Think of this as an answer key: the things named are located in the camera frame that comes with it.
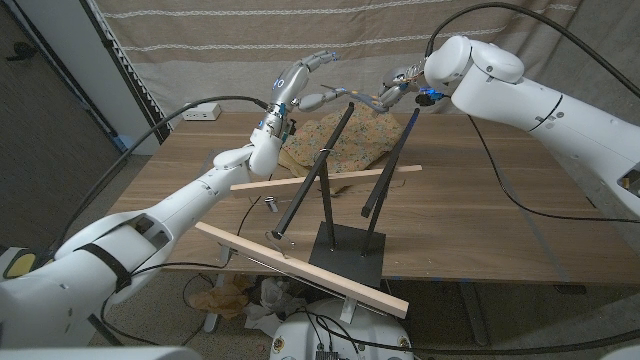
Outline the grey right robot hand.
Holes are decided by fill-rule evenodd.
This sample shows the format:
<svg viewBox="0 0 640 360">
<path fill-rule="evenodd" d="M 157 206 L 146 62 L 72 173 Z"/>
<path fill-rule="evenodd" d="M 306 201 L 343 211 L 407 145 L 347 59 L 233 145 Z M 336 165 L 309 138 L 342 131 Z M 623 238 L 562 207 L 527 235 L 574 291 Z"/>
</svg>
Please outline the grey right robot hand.
<svg viewBox="0 0 640 360">
<path fill-rule="evenodd" d="M 413 65 L 403 65 L 389 70 L 382 78 L 378 92 L 379 104 L 390 108 L 409 92 L 426 89 L 428 83 L 424 76 L 425 59 Z"/>
</svg>

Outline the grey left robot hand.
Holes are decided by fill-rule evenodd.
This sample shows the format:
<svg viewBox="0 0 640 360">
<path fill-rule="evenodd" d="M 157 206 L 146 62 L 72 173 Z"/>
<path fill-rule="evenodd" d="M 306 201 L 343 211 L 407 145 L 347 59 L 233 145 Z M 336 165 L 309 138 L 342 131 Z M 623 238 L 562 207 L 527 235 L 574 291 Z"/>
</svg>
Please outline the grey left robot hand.
<svg viewBox="0 0 640 360">
<path fill-rule="evenodd" d="M 335 99 L 338 94 L 334 91 L 310 94 L 302 98 L 298 95 L 306 87 L 311 72 L 322 64 L 338 59 L 339 56 L 335 52 L 324 50 L 302 58 L 285 69 L 274 82 L 270 105 L 258 128 L 273 136 L 282 137 L 286 130 L 288 114 L 295 108 L 302 112 L 310 112 L 321 107 L 324 102 Z"/>
</svg>

